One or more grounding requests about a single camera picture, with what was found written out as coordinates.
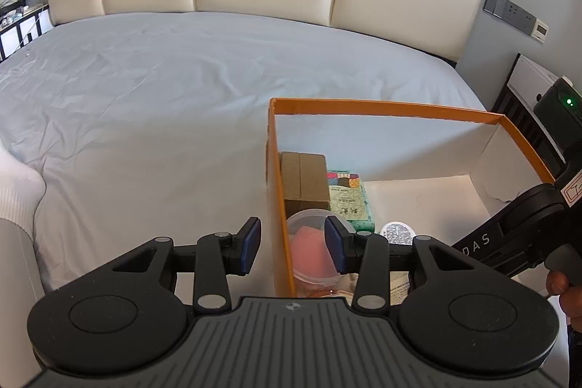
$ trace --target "thermostat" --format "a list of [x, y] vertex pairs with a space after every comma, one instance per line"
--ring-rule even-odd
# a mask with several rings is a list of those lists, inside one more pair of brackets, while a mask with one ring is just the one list
[[549, 27], [544, 24], [541, 20], [536, 19], [534, 24], [534, 30], [531, 33], [531, 36], [536, 40], [541, 41], [542, 43], [545, 42], [545, 38], [548, 35]]

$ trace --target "orange cardboard box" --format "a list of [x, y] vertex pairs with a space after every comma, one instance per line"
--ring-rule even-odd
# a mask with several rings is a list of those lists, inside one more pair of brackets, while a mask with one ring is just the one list
[[318, 153], [363, 180], [376, 232], [388, 221], [452, 244], [519, 193], [554, 179], [507, 117], [427, 104], [272, 99], [267, 184], [275, 291], [296, 297], [279, 150]]

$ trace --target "paper label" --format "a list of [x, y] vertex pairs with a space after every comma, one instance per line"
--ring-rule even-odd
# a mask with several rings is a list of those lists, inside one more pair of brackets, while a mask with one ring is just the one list
[[382, 237], [386, 237], [391, 244], [412, 245], [414, 231], [403, 222], [389, 222], [384, 224], [380, 231]]
[[368, 220], [366, 203], [360, 188], [330, 186], [331, 210], [346, 220]]
[[568, 206], [572, 207], [582, 197], [582, 170], [574, 176], [570, 182], [564, 186], [562, 196]]
[[408, 273], [403, 276], [390, 280], [390, 304], [402, 304], [402, 301], [408, 296], [408, 288], [410, 282], [408, 281]]

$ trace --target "bed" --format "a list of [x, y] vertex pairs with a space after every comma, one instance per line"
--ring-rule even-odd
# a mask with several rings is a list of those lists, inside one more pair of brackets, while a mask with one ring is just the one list
[[44, 291], [152, 237], [191, 244], [258, 216], [254, 268], [229, 285], [273, 295], [270, 98], [482, 109], [451, 66], [480, 3], [49, 0], [57, 27], [0, 65], [0, 138], [46, 184], [34, 225], [0, 228], [0, 385], [39, 371], [25, 319]]

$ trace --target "white bed sheet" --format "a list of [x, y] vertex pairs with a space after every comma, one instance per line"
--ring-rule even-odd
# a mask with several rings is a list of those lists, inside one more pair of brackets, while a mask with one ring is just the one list
[[[47, 183], [33, 236], [45, 288], [156, 236], [265, 226], [279, 96], [482, 109], [444, 61], [353, 32], [210, 12], [57, 27], [0, 67], [0, 136]], [[273, 293], [268, 229], [251, 275], [229, 285], [235, 299]], [[191, 279], [177, 294], [188, 301]]]

